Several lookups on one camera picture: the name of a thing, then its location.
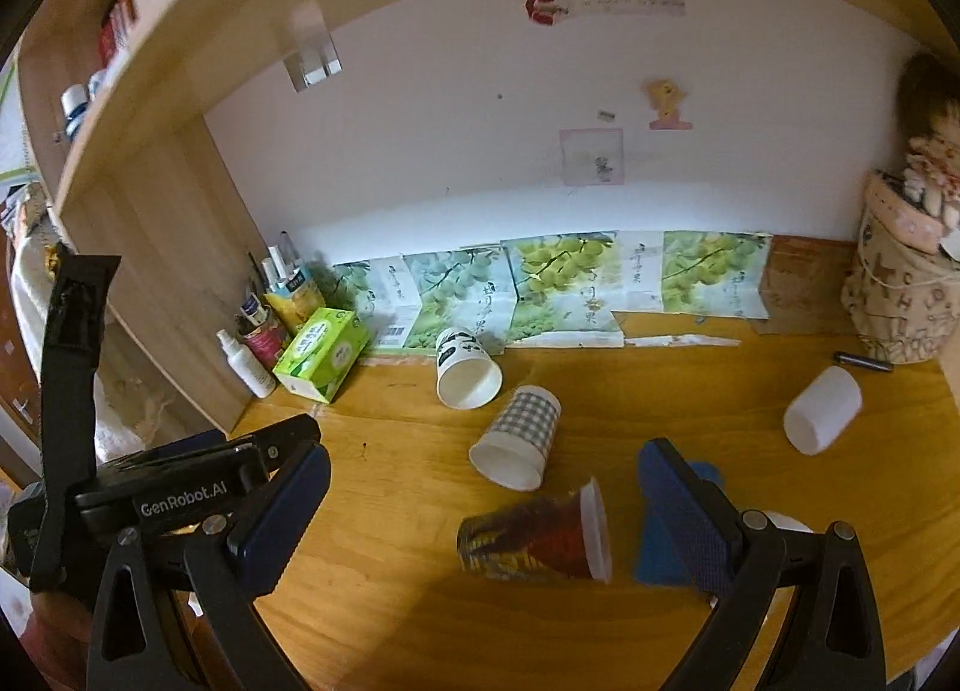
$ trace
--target desk surface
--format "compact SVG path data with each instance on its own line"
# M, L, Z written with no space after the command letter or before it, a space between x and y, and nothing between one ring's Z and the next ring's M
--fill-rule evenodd
M716 464L737 507L792 515L815 531L853 523L891 677L960 624L960 417L940 367L856 371L864 410L832 448L805 458L781 431L784 409L832 351L856 351L855 340L761 337L736 320L668 325L742 344L514 350L499 359L501 396L476 411L440 405L431 365L356 367L332 407L282 389L251 404L238 432L310 411L333 459L328 497L277 590L258 602L301 673L338 691L658 688L707 617L693 592L631 579L642 513L635 455L659 435ZM609 586L460 570L461 519L523 498L467 461L518 384L541 384L563 403L542 490L599 480ZM778 622L762 630L739 687L758 677Z

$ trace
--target beige fabric bag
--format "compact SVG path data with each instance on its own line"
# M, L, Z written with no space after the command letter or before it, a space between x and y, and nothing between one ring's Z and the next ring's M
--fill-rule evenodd
M867 211L841 301L871 357L930 360L960 319L960 264L906 247Z

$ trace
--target bottle on shelf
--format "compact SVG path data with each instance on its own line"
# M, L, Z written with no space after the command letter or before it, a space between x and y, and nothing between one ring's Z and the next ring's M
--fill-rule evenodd
M256 356L246 344L239 343L229 331L224 329L217 332L217 338L227 354L227 363L230 368L251 389L254 396L266 398L274 392L277 380L259 360L256 360Z

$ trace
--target screw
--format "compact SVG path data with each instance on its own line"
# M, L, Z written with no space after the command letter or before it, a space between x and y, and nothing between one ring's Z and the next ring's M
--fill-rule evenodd
M213 536L215 533L221 533L221 531L227 528L227 518L224 518L222 515L210 515L203 522L203 533Z
M127 528L122 528L120 531L118 531L117 542L124 547L127 547L128 545L133 545L133 543L137 541L138 537L139 533L136 531L136 528L133 528L133 526L128 526Z
M748 509L740 517L743 519L744 526L752 528L754 531L762 531L767 528L767 524L770 522L759 509Z
M853 526L851 526L849 523L844 523L842 520L838 520L833 524L833 533L835 533L841 539L846 540L853 539L856 536L853 531Z

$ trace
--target tissue box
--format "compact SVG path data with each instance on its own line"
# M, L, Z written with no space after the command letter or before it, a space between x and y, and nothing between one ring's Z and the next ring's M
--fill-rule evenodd
M318 309L274 366L291 393L329 404L370 333L354 312Z

